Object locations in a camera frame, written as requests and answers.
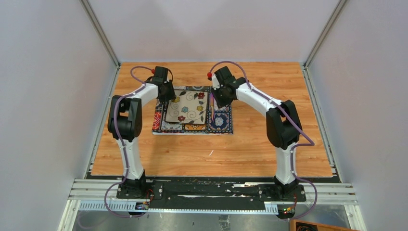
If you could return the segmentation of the colourful patterned placemat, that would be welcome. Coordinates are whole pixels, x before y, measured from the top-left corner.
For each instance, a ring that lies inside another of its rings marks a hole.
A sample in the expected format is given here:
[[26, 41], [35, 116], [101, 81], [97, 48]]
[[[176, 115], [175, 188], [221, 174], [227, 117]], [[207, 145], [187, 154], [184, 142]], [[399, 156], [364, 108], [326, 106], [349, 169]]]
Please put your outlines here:
[[215, 134], [232, 134], [232, 107], [218, 107], [215, 101], [215, 122], [211, 118], [210, 106], [210, 86], [176, 86], [175, 90], [195, 90], [208, 92], [208, 108], [206, 122], [203, 125], [181, 124], [181, 123], [167, 123], [159, 129], [161, 122], [161, 104], [157, 102], [154, 113], [154, 121], [152, 126], [152, 133], [154, 135], [176, 134], [176, 135], [215, 135]]

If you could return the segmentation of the silver fork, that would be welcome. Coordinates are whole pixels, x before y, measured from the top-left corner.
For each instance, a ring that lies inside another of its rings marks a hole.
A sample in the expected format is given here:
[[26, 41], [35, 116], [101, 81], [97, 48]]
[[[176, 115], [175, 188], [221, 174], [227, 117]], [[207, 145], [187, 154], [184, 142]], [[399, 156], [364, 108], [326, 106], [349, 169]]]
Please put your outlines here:
[[161, 122], [160, 122], [160, 126], [159, 126], [159, 129], [160, 129], [160, 130], [162, 130], [162, 127], [163, 127], [163, 125], [164, 125], [165, 122], [166, 122], [167, 106], [168, 106], [168, 103], [163, 103], [163, 104], [161, 104], [161, 110], [160, 110], [160, 113], [161, 113]]

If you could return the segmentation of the square floral plate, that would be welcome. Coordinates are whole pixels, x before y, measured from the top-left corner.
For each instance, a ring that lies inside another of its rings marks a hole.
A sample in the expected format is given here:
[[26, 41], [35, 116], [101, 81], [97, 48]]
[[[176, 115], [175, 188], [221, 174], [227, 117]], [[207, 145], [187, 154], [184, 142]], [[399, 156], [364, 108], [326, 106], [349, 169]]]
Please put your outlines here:
[[168, 102], [165, 122], [203, 125], [206, 122], [208, 92], [175, 90], [175, 99]]

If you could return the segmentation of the purple handled knife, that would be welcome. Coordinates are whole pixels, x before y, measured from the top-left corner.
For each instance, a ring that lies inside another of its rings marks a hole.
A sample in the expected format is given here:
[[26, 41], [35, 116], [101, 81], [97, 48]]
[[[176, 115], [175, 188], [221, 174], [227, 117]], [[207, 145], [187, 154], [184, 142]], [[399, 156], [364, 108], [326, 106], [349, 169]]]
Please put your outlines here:
[[212, 122], [215, 122], [215, 100], [212, 93], [210, 93], [210, 106], [211, 106], [211, 118]]

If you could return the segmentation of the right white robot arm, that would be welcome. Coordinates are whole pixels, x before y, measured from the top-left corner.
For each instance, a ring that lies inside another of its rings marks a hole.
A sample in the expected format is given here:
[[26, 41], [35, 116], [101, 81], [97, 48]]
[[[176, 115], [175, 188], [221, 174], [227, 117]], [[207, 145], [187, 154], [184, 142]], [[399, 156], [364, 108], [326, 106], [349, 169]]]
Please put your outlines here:
[[217, 106], [230, 105], [241, 101], [257, 110], [266, 119], [269, 142], [276, 148], [277, 171], [274, 177], [275, 195], [287, 201], [298, 185], [294, 173], [294, 147], [299, 142], [302, 131], [295, 104], [266, 95], [248, 81], [246, 77], [236, 78], [227, 66], [207, 74], [212, 82], [211, 93]]

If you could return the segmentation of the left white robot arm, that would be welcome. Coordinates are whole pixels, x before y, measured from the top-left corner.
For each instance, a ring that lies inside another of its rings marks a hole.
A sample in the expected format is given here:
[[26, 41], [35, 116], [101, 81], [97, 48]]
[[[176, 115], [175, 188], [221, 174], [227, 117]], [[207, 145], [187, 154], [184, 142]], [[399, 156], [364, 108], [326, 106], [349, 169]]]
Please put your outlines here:
[[156, 66], [150, 71], [151, 77], [137, 80], [141, 86], [136, 90], [111, 99], [107, 128], [119, 146], [124, 168], [119, 196], [141, 199], [148, 192], [138, 141], [143, 106], [152, 100], [166, 103], [176, 98], [171, 70]]

